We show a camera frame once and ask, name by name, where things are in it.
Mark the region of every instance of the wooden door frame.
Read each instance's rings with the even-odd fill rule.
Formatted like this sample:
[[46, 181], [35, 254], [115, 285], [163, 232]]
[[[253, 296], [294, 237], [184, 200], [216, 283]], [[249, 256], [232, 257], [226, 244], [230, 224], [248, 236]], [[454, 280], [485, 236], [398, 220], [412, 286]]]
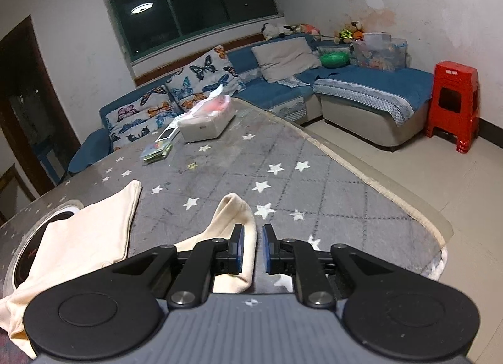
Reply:
[[[41, 75], [42, 84], [47, 91], [47, 102], [52, 106], [52, 109], [57, 117], [56, 120], [63, 126], [66, 135], [69, 137], [67, 144], [69, 144], [71, 149], [76, 152], [80, 147], [79, 139], [77, 139], [74, 129], [72, 129], [68, 119], [66, 118], [54, 87], [52, 86], [49, 74], [47, 73], [47, 69], [45, 68], [44, 61], [42, 59], [42, 54], [40, 53], [40, 49], [38, 47], [31, 17], [24, 19], [18, 26], [0, 40], [0, 57], [2, 55], [2, 51], [8, 51], [9, 47], [12, 47], [17, 39], [20, 39], [21, 37], [28, 39], [30, 43], [34, 53], [37, 71]], [[38, 158], [33, 153], [28, 138], [25, 136], [21, 126], [19, 125], [11, 105], [8, 103], [7, 98], [5, 98], [2, 94], [0, 94], [0, 127], [2, 128], [14, 155], [19, 161], [19, 164], [21, 164], [26, 176], [31, 181], [37, 192], [40, 195], [43, 195], [53, 189], [54, 184], [50, 180], [49, 176], [47, 176], [47, 173], [40, 164]]]

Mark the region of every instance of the green plastic object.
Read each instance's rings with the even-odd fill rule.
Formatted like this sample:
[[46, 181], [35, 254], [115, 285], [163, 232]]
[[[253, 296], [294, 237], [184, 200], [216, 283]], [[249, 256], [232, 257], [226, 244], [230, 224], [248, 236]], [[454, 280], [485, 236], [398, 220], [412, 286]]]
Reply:
[[325, 68], [340, 68], [349, 64], [349, 55], [347, 52], [332, 52], [321, 56], [320, 61]]

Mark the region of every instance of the cream cloth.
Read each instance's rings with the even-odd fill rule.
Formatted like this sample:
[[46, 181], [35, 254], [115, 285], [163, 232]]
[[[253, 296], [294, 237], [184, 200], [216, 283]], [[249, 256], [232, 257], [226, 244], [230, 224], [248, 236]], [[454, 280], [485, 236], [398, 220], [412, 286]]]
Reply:
[[[29, 357], [35, 358], [35, 353], [23, 326], [26, 306], [48, 288], [124, 260], [140, 192], [141, 183], [132, 181], [117, 194], [48, 225], [28, 278], [0, 300], [0, 327]], [[228, 239], [235, 223], [245, 225], [243, 272], [215, 278], [218, 293], [238, 293], [252, 282], [257, 232], [248, 204], [236, 194], [225, 196], [208, 228], [177, 245], [178, 250], [190, 250], [201, 240]]]

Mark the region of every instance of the gray gripper base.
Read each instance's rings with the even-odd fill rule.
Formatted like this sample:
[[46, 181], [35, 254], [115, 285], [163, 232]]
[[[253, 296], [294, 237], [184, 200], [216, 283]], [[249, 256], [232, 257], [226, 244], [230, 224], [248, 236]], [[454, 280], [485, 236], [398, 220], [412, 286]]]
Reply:
[[[41, 356], [34, 364], [56, 364]], [[170, 313], [161, 330], [129, 354], [100, 364], [384, 364], [346, 334], [335, 314], [293, 294], [211, 294], [203, 306]], [[464, 357], [442, 364], [467, 364]]]

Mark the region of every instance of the ceiling light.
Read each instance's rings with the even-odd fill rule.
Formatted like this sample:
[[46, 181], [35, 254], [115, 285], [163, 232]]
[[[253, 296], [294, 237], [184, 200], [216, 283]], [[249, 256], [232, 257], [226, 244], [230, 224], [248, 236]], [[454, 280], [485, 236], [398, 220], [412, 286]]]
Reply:
[[152, 6], [153, 6], [153, 3], [140, 4], [131, 10], [131, 14], [142, 13], [143, 11], [147, 11], [149, 8], [152, 8]]

